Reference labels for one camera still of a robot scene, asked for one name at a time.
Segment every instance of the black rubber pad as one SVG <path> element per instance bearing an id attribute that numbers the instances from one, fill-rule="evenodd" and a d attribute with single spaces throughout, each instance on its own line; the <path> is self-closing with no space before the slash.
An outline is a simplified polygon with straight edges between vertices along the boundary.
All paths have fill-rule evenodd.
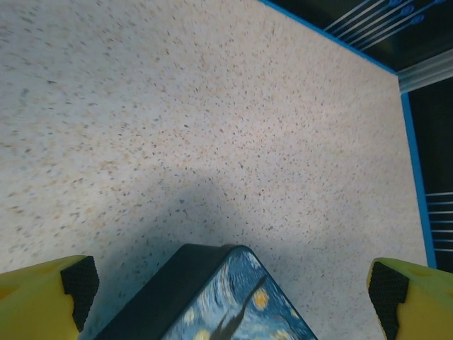
<path id="1" fill-rule="evenodd" d="M 74 301 L 72 318 L 79 332 L 84 329 L 86 318 L 98 292 L 99 277 L 94 266 L 94 258 L 85 259 L 61 271 L 65 294 L 70 294 Z"/>
<path id="2" fill-rule="evenodd" d="M 373 265 L 368 293 L 387 340 L 395 340 L 399 323 L 396 308 L 406 301 L 409 279 L 380 262 Z"/>

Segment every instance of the metal bar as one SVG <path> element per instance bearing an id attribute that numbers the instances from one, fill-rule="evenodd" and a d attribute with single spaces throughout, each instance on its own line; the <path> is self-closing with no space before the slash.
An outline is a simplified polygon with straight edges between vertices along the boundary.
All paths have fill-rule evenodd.
<path id="1" fill-rule="evenodd" d="M 340 18 L 338 18 L 337 20 L 335 20 L 334 22 L 332 22 L 329 26 L 327 26 L 326 28 L 324 28 L 324 30 L 330 30 L 333 26 L 335 26 L 337 23 L 339 23 L 340 21 L 342 21 L 344 18 L 348 17 L 350 14 L 354 13 L 356 10 L 360 9 L 361 7 L 365 6 L 366 4 L 368 4 L 371 0 L 365 0 L 363 1 L 362 3 L 358 4 L 356 7 L 354 7 L 353 9 L 351 9 L 349 12 L 347 12 L 346 14 L 343 14 Z"/>
<path id="2" fill-rule="evenodd" d="M 368 25 L 366 25 L 365 27 L 362 27 L 361 29 L 357 30 L 356 32 L 354 32 L 353 34 L 349 35 L 348 37 L 346 37 L 344 39 L 344 41 L 348 41 L 349 39 L 352 39 L 353 37 L 359 35 L 361 32 L 363 32 L 364 30 L 370 28 L 371 26 L 373 26 L 374 24 L 380 22 L 382 19 L 385 19 L 387 16 L 390 16 L 391 14 L 395 13 L 397 10 L 403 8 L 405 5 L 411 3 L 413 0 L 407 0 L 406 2 L 403 2 L 401 5 L 395 7 L 394 9 L 392 9 L 391 11 L 385 13 L 383 16 L 380 16 L 378 17 L 377 19 L 373 20 L 371 23 L 369 23 Z M 359 23 L 355 24 L 353 27 L 351 27 L 350 29 L 346 30 L 345 32 L 341 33 L 338 37 L 341 38 L 345 33 L 349 32 L 350 30 L 352 30 L 353 28 L 355 28 L 356 26 L 358 27 L 359 24 L 362 24 L 363 21 L 366 21 L 366 20 L 369 20 L 371 17 L 373 17 L 374 14 L 372 14 L 371 16 L 363 19 L 362 21 L 360 21 Z"/>
<path id="3" fill-rule="evenodd" d="M 428 205 L 447 205 L 447 204 L 453 204 L 453 201 L 449 200 L 447 202 L 432 202 L 432 203 L 428 203 Z"/>
<path id="4" fill-rule="evenodd" d="M 453 50 L 443 52 L 398 73 L 400 91 L 413 91 L 453 77 Z"/>
<path id="5" fill-rule="evenodd" d="M 331 32 L 331 34 L 335 34 L 337 33 L 339 30 L 341 30 L 342 28 L 346 27 L 347 25 L 349 25 L 350 23 L 352 23 L 354 20 L 357 20 L 358 18 L 360 18 L 361 16 L 364 16 L 364 14 L 368 13 L 369 11 L 371 11 L 374 7 L 377 7 L 378 5 L 380 5 L 381 3 L 383 3 L 385 0 L 379 0 L 377 3 L 373 4 L 372 6 L 368 7 L 367 9 L 365 9 L 364 11 L 361 11 L 359 14 L 357 14 L 356 16 L 353 16 L 351 19 L 349 19 L 348 21 L 346 21 L 344 24 L 342 24 L 342 26 L 336 28 L 335 30 L 333 30 Z"/>
<path id="6" fill-rule="evenodd" d="M 446 196 L 446 195 L 453 195 L 453 191 L 446 192 L 446 193 L 427 193 L 427 194 L 425 194 L 426 197 Z"/>
<path id="7" fill-rule="evenodd" d="M 453 211 L 430 211 L 430 215 L 443 215 L 443 214 L 453 214 Z"/>

